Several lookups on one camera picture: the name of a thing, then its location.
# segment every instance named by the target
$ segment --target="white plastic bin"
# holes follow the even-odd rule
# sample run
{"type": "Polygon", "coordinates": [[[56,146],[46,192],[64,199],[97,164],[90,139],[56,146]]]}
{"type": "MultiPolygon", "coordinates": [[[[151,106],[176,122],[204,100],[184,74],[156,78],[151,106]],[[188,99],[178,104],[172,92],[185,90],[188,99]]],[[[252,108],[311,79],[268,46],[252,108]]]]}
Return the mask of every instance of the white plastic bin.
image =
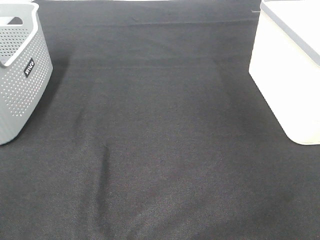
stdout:
{"type": "Polygon", "coordinates": [[[320,144],[320,1],[263,0],[249,73],[286,135],[320,144]]]}
{"type": "Polygon", "coordinates": [[[14,139],[37,106],[53,67],[35,3],[0,3],[0,145],[14,139]]]}

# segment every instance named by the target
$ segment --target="black label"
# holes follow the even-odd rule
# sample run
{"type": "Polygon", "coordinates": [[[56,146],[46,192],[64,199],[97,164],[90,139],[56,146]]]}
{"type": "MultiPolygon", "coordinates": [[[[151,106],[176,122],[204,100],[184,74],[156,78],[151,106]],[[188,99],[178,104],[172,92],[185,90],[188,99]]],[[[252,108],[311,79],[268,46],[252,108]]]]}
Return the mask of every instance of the black label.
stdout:
{"type": "Polygon", "coordinates": [[[29,77],[30,73],[32,72],[32,69],[35,67],[35,61],[31,58],[28,65],[24,69],[24,75],[26,78],[29,77]]]}

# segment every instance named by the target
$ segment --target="gray plastic basket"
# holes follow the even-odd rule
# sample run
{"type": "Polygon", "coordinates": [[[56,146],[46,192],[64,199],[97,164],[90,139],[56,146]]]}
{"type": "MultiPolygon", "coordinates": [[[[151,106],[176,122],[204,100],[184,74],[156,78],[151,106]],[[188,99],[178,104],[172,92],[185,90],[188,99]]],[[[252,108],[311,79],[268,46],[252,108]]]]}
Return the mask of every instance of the gray plastic basket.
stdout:
{"type": "Polygon", "coordinates": [[[14,139],[37,106],[53,67],[36,3],[0,3],[0,145],[14,139]]]}

